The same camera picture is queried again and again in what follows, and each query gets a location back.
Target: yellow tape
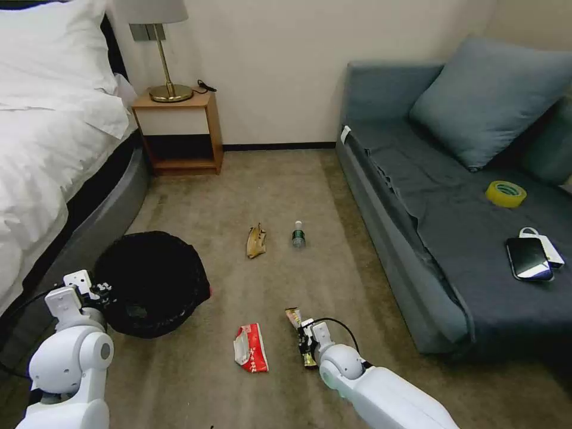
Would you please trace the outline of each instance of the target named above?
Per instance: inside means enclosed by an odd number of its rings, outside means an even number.
[[[486,197],[495,205],[514,209],[526,198],[526,191],[520,186],[505,181],[491,182]]]

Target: red and white package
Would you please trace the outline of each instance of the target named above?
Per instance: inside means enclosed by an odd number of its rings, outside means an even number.
[[[259,324],[241,326],[234,340],[234,360],[248,372],[268,371]]]

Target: carpet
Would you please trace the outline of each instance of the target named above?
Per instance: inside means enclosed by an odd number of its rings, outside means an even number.
[[[291,245],[297,219],[301,250]],[[267,252],[248,260],[258,222]],[[451,365],[416,351],[333,150],[226,153],[220,176],[155,179],[130,232],[152,230],[195,247],[213,296],[164,337],[112,332],[112,429],[366,428],[302,366],[290,306],[345,322],[365,359],[434,396],[463,429],[572,427],[570,393],[540,362]],[[268,373],[234,362],[238,327],[255,322]],[[329,327],[334,341],[351,344]],[[14,385],[0,402],[2,427],[14,427],[25,407],[25,383]]]

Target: lamp shade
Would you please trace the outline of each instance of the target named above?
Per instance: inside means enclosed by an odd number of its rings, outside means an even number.
[[[116,0],[116,5],[129,24],[169,24],[189,17],[183,0]]]

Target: beige wall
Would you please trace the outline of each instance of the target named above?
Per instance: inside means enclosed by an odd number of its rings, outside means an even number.
[[[265,144],[334,141],[349,60],[446,58],[496,0],[186,2],[190,19],[166,26],[172,79],[218,88],[226,144]],[[136,89],[162,84],[154,42],[134,42],[110,8]]]
[[[485,34],[532,48],[572,50],[572,1],[498,0]]]

